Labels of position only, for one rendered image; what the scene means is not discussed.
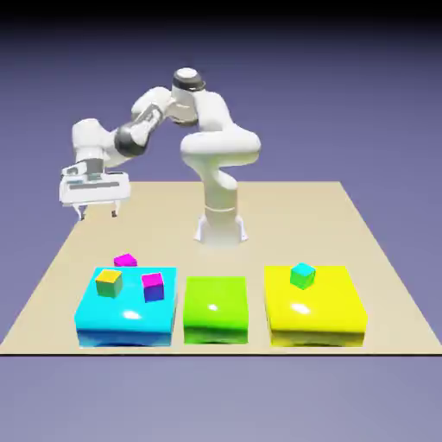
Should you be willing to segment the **large cyan box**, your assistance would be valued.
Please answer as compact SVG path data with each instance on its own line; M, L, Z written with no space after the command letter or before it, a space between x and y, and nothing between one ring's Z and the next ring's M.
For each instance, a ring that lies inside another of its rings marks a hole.
M177 302L177 269L174 267L126 267L123 288L115 298L98 295L96 279L104 270L96 267L74 315L79 345L169 346ZM144 299L142 276L160 273L164 299Z

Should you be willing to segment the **small cyan and green cube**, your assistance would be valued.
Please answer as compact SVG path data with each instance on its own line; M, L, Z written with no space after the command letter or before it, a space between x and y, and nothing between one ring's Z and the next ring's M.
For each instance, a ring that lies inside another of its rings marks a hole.
M300 262L290 269L290 283L302 290L310 287L315 280L316 269Z

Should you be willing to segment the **small magenta and blue cube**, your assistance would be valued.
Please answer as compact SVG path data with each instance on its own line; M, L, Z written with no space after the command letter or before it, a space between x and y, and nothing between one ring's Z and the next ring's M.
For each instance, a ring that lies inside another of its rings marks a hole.
M146 303L164 299L164 282L161 272L142 275L141 279Z

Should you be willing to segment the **small orange and green cube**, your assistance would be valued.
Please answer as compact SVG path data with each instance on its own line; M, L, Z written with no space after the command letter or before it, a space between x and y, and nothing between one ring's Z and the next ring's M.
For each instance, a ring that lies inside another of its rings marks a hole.
M123 273L115 269L103 269L95 283L99 296L115 299L123 288Z

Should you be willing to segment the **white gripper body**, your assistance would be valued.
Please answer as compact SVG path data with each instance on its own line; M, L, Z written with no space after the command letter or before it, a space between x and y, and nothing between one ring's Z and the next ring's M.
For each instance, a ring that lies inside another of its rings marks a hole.
M124 172L67 175L61 179L62 205L119 204L130 196L129 176Z

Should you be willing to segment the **large green box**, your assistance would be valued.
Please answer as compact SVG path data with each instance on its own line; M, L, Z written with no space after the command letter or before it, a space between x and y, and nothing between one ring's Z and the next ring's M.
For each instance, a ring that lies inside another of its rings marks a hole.
M185 344L246 344L247 283L243 276L190 276L183 309Z

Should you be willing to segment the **large yellow box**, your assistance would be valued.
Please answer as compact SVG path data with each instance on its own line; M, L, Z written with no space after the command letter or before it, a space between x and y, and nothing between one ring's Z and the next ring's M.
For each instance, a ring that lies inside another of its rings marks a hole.
M363 344L368 316L344 266L318 266L305 289L290 282L292 268L264 268L270 343L278 347Z

